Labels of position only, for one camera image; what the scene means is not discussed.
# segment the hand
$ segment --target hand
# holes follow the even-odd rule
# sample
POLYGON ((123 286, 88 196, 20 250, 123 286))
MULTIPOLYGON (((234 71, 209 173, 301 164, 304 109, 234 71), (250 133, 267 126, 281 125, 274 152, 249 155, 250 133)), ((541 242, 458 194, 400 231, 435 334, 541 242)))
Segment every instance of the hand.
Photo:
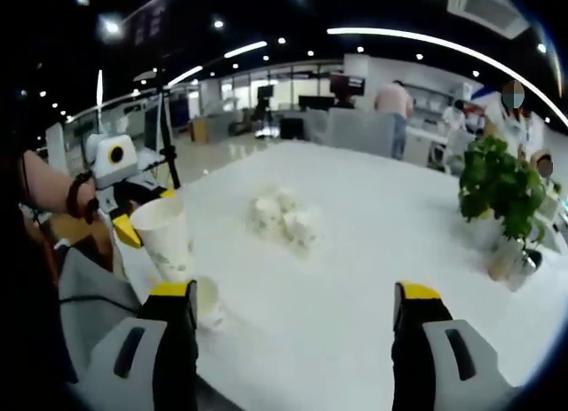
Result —
POLYGON ((77 208, 81 213, 81 217, 89 224, 99 220, 97 209, 89 208, 89 203, 95 200, 96 197, 95 185, 92 179, 79 186, 77 191, 77 208))

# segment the person in white shirt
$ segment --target person in white shirt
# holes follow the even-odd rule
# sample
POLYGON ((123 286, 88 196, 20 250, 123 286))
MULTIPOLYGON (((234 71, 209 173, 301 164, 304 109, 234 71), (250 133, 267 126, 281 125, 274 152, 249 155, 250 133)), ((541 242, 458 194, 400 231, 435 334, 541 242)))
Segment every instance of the person in white shirt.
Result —
POLYGON ((485 136, 493 135, 505 140, 510 154, 530 160, 542 149, 543 127, 537 125, 533 114, 523 108, 509 109, 502 99, 496 99, 485 109, 485 116, 485 136))
POLYGON ((447 127, 447 132, 452 130, 465 130, 465 114, 463 113, 463 100, 456 100, 454 104, 447 107, 442 114, 442 122, 447 127))
POLYGON ((394 118, 394 140, 390 156, 402 160, 406 144, 406 120, 414 111, 414 100, 401 81, 395 81, 379 90, 375 99, 375 110, 394 118))

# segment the computer monitor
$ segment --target computer monitor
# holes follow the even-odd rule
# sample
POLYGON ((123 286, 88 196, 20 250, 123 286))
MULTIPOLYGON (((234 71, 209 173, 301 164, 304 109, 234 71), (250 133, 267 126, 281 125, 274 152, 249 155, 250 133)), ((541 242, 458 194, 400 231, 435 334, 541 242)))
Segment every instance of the computer monitor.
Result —
POLYGON ((329 78, 329 91, 336 96, 363 96, 365 94, 365 78, 333 73, 329 78))
POLYGON ((303 109, 319 109, 328 111, 335 104, 334 98, 325 96, 298 96, 298 105, 303 109))
POLYGON ((258 100, 269 99, 273 95, 274 95, 274 86, 273 85, 266 85, 264 87, 258 87, 258 91, 256 92, 256 98, 258 100))

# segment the paper cup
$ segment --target paper cup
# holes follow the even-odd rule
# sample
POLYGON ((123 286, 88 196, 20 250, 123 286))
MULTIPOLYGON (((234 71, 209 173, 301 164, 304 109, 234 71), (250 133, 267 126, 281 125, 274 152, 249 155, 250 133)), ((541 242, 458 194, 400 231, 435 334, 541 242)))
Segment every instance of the paper cup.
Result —
POLYGON ((286 187, 281 187, 275 192, 276 202, 280 205, 283 213, 294 211, 298 208, 298 200, 294 193, 286 187))
POLYGON ((132 213, 130 222, 165 280, 191 279, 191 242, 183 202, 176 198, 150 201, 132 213))
POLYGON ((217 284, 207 276, 197 278, 197 327, 220 329, 225 320, 225 309, 217 284))
POLYGON ((289 241, 302 249, 313 248, 319 233, 315 216, 309 211, 291 211, 284 215, 284 229, 289 241))
POLYGON ((280 205, 276 200, 260 198, 252 202, 250 223, 256 233, 263 236, 278 235, 281 218, 280 205))

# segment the ceiling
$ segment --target ceiling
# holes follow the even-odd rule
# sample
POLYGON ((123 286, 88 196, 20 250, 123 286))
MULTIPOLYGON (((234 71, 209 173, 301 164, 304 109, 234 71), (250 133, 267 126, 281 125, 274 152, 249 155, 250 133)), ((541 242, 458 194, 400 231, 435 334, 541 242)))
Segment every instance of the ceiling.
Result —
MULTIPOLYGON (((376 57, 415 61, 414 55, 422 53, 422 63, 464 76, 477 70, 478 80, 496 89, 508 81, 501 71, 457 51, 394 37, 327 35, 328 28, 337 27, 392 28, 465 45, 523 75, 563 111, 568 107, 556 85, 550 57, 554 52, 545 56, 536 50, 539 28, 509 40, 448 13, 447 0, 157 0, 139 10, 151 1, 90 0, 88 6, 81 6, 75 0, 13 0, 21 8, 21 18, 4 20, 11 25, 4 34, 11 43, 5 70, 11 96, 18 101, 11 105, 10 114, 16 114, 18 123, 35 134, 52 125, 60 110, 72 115, 94 106, 99 69, 104 72, 107 100, 143 88, 132 80, 158 64, 165 69, 166 81, 198 65, 205 67, 196 76, 201 79, 210 71, 221 76, 261 67, 266 64, 265 54, 270 55, 270 64, 308 59, 308 50, 315 52, 316 59, 341 59, 359 45, 376 57), (149 25, 156 7, 164 9, 160 33, 152 38, 146 33, 145 42, 135 44, 137 29, 149 25), (124 20, 121 40, 102 38, 101 15, 124 20), (224 27, 215 29, 215 20, 222 20, 224 27), (285 45, 277 44, 281 36, 288 41, 285 45), (227 51, 261 40, 269 45, 223 59, 227 51), (235 61, 240 66, 237 71, 232 68, 235 61), (47 95, 40 98, 40 91, 47 95)), ((562 34, 561 4, 555 9, 551 0, 513 1, 545 31, 564 60, 568 38, 562 34)), ((528 101, 542 116, 551 115, 539 99, 529 96, 528 101)), ((551 118, 557 128, 564 127, 551 118)))

